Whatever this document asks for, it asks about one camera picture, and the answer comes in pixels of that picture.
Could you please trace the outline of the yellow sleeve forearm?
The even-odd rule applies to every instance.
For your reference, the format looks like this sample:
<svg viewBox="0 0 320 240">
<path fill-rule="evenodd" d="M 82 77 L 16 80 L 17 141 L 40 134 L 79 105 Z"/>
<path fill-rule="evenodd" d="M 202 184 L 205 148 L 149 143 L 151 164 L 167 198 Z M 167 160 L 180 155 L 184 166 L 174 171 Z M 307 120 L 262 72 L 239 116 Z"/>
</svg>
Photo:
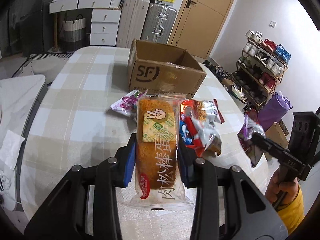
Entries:
<svg viewBox="0 0 320 240">
<path fill-rule="evenodd" d="M 290 204 L 282 206 L 277 213 L 284 222 L 289 233 L 299 226 L 305 217 L 303 194 L 300 186 L 298 187 L 298 193 L 295 199 Z"/>
</svg>

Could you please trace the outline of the right hand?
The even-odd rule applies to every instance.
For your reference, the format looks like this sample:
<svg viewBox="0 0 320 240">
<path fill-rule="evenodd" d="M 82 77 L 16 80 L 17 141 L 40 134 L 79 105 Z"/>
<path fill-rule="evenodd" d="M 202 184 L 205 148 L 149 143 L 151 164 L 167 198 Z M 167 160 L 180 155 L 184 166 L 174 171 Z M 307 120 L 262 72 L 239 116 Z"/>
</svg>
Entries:
<svg viewBox="0 0 320 240">
<path fill-rule="evenodd" d="M 265 197 L 271 204 L 273 204 L 274 202 L 277 201 L 278 199 L 277 195 L 280 193 L 280 191 L 286 193 L 281 204 L 288 205 L 291 202 L 293 202 L 296 196 L 298 195 L 299 186 L 298 186 L 297 178 L 295 178 L 292 181 L 280 183 L 279 169 L 277 169 L 270 179 L 270 182 L 265 192 Z"/>
</svg>

